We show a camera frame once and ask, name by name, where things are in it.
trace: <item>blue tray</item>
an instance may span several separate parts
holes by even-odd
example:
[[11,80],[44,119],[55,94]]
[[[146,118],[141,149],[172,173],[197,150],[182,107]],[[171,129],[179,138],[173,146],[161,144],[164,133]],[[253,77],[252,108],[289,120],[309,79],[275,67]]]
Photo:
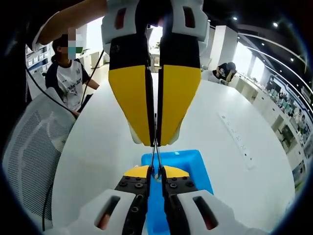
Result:
[[[209,176],[206,172],[202,156],[197,150],[160,153],[162,164],[177,167],[187,171],[197,189],[207,190],[213,194]],[[141,157],[141,165],[150,165],[152,154]],[[153,162],[155,173],[158,169],[157,154]],[[151,179],[150,196],[148,201],[147,229],[149,235],[170,235],[166,215],[164,213],[164,198],[161,183]]]

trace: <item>white pillar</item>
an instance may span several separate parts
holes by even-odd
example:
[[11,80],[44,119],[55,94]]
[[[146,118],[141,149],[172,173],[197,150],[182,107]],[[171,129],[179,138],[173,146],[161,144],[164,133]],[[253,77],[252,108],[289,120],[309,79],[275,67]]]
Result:
[[254,63],[255,63],[255,59],[256,59],[256,56],[255,56],[255,55],[252,55],[251,60],[250,60],[250,65],[249,65],[248,73],[247,73],[247,76],[248,76],[248,77],[251,76],[251,73],[252,73],[252,70],[253,70],[253,67],[254,67]]
[[211,50],[212,50],[212,45],[213,45],[213,39],[214,39],[214,34],[215,34],[215,29],[210,28],[210,24],[208,23],[208,31],[207,34],[209,34],[209,39],[207,42],[207,47],[204,50],[204,52],[200,56],[200,63],[203,66],[208,66],[210,62],[210,55],[211,55]]
[[209,70],[215,70],[218,65],[233,60],[237,47],[237,37],[238,33],[226,25],[216,26]]

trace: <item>window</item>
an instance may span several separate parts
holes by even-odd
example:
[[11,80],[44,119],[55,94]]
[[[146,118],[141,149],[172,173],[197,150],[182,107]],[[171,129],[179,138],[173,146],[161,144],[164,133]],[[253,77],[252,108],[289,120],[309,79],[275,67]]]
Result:
[[248,73],[251,58],[252,52],[241,43],[238,43],[233,62],[236,64],[236,70],[239,73],[242,74]]
[[265,66],[264,66],[263,62],[259,58],[256,58],[250,77],[251,78],[255,77],[256,80],[258,82],[260,82],[262,80],[264,68],[265,68]]

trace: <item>white t-shirt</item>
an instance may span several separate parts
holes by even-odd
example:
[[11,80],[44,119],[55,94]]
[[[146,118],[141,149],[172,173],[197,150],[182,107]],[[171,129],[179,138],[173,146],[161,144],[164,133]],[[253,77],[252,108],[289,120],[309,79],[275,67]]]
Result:
[[83,83],[88,79],[84,66],[75,59],[67,67],[54,62],[45,76],[45,85],[53,87],[69,109],[78,111],[82,104]]

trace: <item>ceiling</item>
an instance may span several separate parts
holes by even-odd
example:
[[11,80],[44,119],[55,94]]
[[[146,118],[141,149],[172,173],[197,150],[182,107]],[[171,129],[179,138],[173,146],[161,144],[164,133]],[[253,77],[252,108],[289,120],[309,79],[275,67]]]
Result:
[[[280,7],[282,5],[279,3],[273,4],[273,2],[277,1],[204,0],[203,11],[208,15],[212,26],[227,25],[239,34],[246,33],[266,38],[300,55],[307,63],[303,63],[303,61],[275,44],[262,39],[239,35],[240,39],[238,41],[243,45],[258,49],[281,61],[312,88],[313,73],[310,68],[310,53],[308,53],[304,43],[300,42],[299,24],[290,20],[293,14],[290,6]],[[274,22],[278,23],[278,27],[273,26]],[[304,83],[294,73],[274,59],[253,50],[252,53],[259,57],[265,65],[284,76],[301,92]]]

